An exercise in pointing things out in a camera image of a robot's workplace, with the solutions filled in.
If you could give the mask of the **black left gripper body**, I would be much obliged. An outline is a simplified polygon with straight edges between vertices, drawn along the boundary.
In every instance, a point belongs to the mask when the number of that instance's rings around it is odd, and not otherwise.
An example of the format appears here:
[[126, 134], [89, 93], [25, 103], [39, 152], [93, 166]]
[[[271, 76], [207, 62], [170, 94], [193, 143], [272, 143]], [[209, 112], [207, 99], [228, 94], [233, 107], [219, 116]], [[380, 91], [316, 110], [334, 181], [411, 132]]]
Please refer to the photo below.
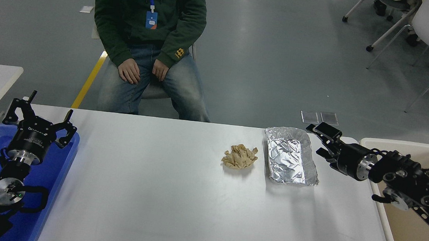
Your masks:
[[56, 140], [54, 129], [46, 126], [18, 125], [17, 133], [7, 147], [7, 155], [14, 155], [12, 152], [26, 151], [34, 154], [36, 158], [45, 158], [45, 155]]

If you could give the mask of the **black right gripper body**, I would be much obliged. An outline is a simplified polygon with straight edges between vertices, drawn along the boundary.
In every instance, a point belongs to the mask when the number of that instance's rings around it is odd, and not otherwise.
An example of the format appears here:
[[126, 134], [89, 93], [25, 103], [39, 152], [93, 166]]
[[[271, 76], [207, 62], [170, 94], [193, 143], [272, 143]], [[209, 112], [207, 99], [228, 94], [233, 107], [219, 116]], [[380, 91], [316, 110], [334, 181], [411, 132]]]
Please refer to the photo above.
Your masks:
[[354, 179], [366, 180], [368, 171], [360, 163], [369, 154], [370, 150], [360, 144], [343, 143], [337, 158], [338, 170]]

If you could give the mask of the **person's right hand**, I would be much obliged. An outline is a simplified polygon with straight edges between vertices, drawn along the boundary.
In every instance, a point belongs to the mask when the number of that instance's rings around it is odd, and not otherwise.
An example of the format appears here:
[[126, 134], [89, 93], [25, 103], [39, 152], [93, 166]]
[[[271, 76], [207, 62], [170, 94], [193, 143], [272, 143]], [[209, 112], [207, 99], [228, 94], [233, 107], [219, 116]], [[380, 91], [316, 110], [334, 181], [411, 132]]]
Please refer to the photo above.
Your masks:
[[138, 84], [140, 82], [140, 71], [136, 61], [133, 58], [125, 60], [118, 65], [119, 77], [130, 84]]

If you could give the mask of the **person's left hand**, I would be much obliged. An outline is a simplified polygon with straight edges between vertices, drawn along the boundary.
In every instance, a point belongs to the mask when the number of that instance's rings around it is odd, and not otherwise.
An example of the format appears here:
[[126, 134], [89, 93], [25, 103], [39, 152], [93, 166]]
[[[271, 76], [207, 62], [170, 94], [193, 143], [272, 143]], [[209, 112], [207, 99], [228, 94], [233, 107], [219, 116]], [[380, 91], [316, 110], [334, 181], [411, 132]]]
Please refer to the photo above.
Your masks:
[[166, 66], [159, 59], [156, 59], [154, 65], [152, 67], [152, 74], [160, 81], [163, 82], [167, 73], [169, 71], [169, 67]]

